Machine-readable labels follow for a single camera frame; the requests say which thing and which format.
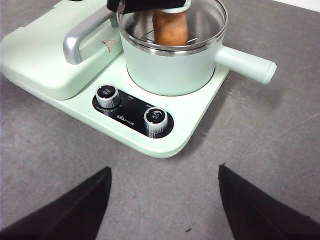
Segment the gray floor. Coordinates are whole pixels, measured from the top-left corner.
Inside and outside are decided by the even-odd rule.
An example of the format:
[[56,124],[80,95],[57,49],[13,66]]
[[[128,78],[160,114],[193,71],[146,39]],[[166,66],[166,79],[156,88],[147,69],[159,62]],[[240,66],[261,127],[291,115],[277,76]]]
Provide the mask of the gray floor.
[[[2,38],[56,2],[2,0]],[[218,188],[223,163],[320,222],[320,13],[270,0],[223,2],[225,45],[275,61],[277,72],[269,85],[231,72],[170,159],[132,150],[1,75],[2,228],[110,166],[98,240],[232,239]]]

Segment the mint green pot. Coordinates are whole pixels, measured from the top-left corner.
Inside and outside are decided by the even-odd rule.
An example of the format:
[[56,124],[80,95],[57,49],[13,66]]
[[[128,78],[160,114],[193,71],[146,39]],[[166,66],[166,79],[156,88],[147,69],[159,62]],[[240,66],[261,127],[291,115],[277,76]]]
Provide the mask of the mint green pot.
[[186,46],[154,44],[152,11],[117,14],[127,71],[138,86],[163,96],[190,94],[208,83],[216,65],[270,82],[274,62],[223,46],[228,13],[219,0],[194,0],[184,14],[191,39]]

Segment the brand logo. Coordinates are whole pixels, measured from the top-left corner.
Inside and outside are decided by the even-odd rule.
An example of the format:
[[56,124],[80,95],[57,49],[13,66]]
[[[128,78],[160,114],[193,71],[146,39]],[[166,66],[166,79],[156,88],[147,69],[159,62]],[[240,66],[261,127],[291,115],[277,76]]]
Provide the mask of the brand logo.
[[111,53],[111,49],[112,49],[113,45],[115,44],[115,42],[116,41],[114,41],[114,40],[101,41],[102,44],[107,46],[109,53]]

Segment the control knob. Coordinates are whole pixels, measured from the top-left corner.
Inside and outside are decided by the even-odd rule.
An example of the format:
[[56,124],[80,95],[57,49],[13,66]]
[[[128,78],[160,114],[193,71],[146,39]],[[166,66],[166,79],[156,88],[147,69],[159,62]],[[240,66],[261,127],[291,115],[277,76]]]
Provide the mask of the control knob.
[[95,91],[95,97],[98,104],[105,109],[116,107],[121,100],[118,89],[112,84],[104,84],[98,87]]
[[160,107],[149,108],[143,119],[145,128],[152,134],[162,133],[168,126],[168,114]]

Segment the pot rim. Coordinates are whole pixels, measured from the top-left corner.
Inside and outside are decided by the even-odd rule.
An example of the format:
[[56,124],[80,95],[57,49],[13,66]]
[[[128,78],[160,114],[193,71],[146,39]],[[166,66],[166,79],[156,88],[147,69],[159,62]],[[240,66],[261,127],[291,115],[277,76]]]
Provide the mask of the pot rim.
[[221,2],[221,0],[214,0],[214,1],[219,3],[225,12],[225,22],[224,22],[223,28],[217,34],[208,38],[207,40],[204,40],[195,44],[190,44],[190,45],[164,46],[164,45],[158,45],[155,43],[143,41],[135,36],[130,35],[125,30],[125,28],[121,25],[121,16],[123,14],[121,14],[120,12],[117,12],[116,19],[118,21],[119,29],[122,36],[138,49],[141,49],[153,55],[174,56],[178,54],[179,56],[185,56],[185,55],[202,52],[208,49],[208,45],[217,43],[223,38],[229,22],[229,13],[227,11],[226,6]]

